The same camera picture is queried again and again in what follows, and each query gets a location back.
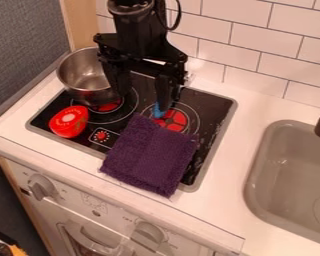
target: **red burner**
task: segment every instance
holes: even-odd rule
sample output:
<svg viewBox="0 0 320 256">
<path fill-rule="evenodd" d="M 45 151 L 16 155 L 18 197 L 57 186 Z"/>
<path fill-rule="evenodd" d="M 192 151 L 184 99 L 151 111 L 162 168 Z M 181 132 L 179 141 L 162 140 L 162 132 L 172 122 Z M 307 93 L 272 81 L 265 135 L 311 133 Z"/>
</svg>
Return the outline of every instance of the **red burner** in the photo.
<svg viewBox="0 0 320 256">
<path fill-rule="evenodd" d="M 104 140 L 107 137 L 107 134 L 105 132 L 99 132 L 97 133 L 97 139 Z"/>
<path fill-rule="evenodd" d="M 187 115 L 179 109 L 170 109 L 162 118 L 153 118 L 153 121 L 169 130 L 183 132 L 187 126 Z"/>
<path fill-rule="evenodd" d="M 122 99 L 118 99 L 98 107 L 92 107 L 92 110 L 101 112 L 101 113 L 111 112 L 117 109 L 121 105 L 121 103 L 122 103 Z"/>
</svg>

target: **blue object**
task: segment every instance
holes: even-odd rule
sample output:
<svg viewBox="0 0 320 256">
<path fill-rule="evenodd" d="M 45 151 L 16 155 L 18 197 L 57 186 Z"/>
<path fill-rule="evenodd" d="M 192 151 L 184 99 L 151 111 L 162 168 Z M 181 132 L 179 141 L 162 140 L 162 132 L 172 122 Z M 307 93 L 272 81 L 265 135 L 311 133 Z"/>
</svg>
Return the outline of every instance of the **blue object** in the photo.
<svg viewBox="0 0 320 256">
<path fill-rule="evenodd" d="M 160 106 L 159 106 L 159 102 L 155 102 L 154 107 L 153 107 L 153 116 L 155 118 L 161 118 L 166 114 L 166 111 L 161 111 L 160 110 Z"/>
</svg>

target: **toy stove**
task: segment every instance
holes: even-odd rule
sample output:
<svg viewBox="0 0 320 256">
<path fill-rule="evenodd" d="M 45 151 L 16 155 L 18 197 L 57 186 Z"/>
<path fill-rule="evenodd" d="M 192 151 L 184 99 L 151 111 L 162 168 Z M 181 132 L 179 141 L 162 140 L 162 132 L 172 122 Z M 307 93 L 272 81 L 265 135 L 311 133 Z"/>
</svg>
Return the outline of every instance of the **toy stove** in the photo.
<svg viewBox="0 0 320 256">
<path fill-rule="evenodd" d="M 199 148 L 181 180 L 188 186 L 194 184 L 223 121 L 232 109 L 233 101 L 184 87 L 179 101 L 173 103 L 166 115 L 161 119 L 154 119 L 152 117 L 152 107 L 156 101 L 154 84 L 148 81 L 149 78 L 138 79 L 141 80 L 133 81 L 133 87 L 125 97 L 102 106 L 89 107 L 87 127 L 75 138 L 61 138 L 53 134 L 48 127 L 50 119 L 59 111 L 71 105 L 81 105 L 71 99 L 66 91 L 58 94 L 37 113 L 28 127 L 51 139 L 104 158 L 127 126 L 133 113 L 141 113 L 166 129 L 199 135 Z"/>
</svg>

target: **dish towel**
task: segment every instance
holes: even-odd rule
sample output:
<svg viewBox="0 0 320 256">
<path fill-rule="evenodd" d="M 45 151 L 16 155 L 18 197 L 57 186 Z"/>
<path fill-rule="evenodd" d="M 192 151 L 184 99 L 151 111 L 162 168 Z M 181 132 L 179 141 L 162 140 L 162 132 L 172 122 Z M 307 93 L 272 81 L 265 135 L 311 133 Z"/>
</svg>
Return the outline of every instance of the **dish towel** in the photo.
<svg viewBox="0 0 320 256">
<path fill-rule="evenodd" d="M 195 135 L 167 130 L 135 113 L 100 170 L 169 198 L 192 160 L 197 142 Z"/>
</svg>

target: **gray wall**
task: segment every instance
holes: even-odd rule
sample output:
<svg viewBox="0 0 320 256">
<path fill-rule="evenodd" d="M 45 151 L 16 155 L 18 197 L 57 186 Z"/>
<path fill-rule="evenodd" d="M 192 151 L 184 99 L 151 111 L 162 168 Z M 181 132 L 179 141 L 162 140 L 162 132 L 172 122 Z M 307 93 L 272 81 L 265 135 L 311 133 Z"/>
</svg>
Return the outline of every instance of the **gray wall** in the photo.
<svg viewBox="0 0 320 256">
<path fill-rule="evenodd" d="M 0 114 L 68 50 L 58 0 L 0 0 Z"/>
</svg>

